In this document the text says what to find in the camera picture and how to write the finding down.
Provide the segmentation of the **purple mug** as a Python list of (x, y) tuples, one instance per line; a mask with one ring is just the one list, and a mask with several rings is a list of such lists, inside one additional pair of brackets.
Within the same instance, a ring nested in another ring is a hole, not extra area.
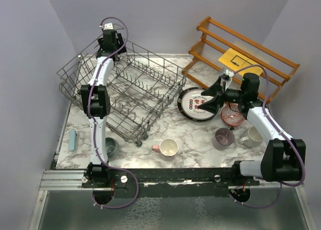
[(234, 127), (219, 128), (212, 138), (212, 144), (214, 148), (217, 150), (223, 150), (234, 143), (235, 136), (233, 130)]

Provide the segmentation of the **pink cream mug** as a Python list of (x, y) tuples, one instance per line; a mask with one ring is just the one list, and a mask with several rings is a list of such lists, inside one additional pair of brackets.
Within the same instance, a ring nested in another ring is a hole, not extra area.
[(178, 143), (171, 138), (166, 138), (159, 145), (154, 145), (151, 150), (159, 153), (164, 160), (173, 160), (179, 151)]

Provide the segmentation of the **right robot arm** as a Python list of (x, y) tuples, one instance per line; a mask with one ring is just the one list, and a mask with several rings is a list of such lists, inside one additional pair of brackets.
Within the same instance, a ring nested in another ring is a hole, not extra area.
[(229, 89), (221, 80), (229, 79), (222, 74), (217, 81), (203, 91), (211, 100), (199, 105), (199, 109), (217, 113), (224, 103), (236, 103), (238, 111), (258, 131), (266, 143), (261, 161), (242, 160), (232, 165), (230, 179), (235, 185), (244, 184), (249, 177), (267, 182), (280, 182), (287, 186), (299, 186), (305, 179), (304, 158), (306, 144), (284, 132), (271, 117), (265, 103), (259, 100), (259, 76), (253, 73), (243, 75), (240, 90)]

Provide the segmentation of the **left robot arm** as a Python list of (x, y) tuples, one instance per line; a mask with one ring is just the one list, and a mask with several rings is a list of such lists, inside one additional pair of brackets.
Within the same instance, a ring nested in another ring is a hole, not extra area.
[(91, 157), (87, 167), (87, 179), (100, 187), (106, 187), (111, 180), (105, 144), (106, 121), (111, 103), (106, 86), (114, 62), (118, 60), (118, 53), (124, 52), (125, 48), (121, 34), (112, 29), (103, 30), (98, 43), (95, 70), (90, 81), (81, 86), (80, 93), (91, 129)]

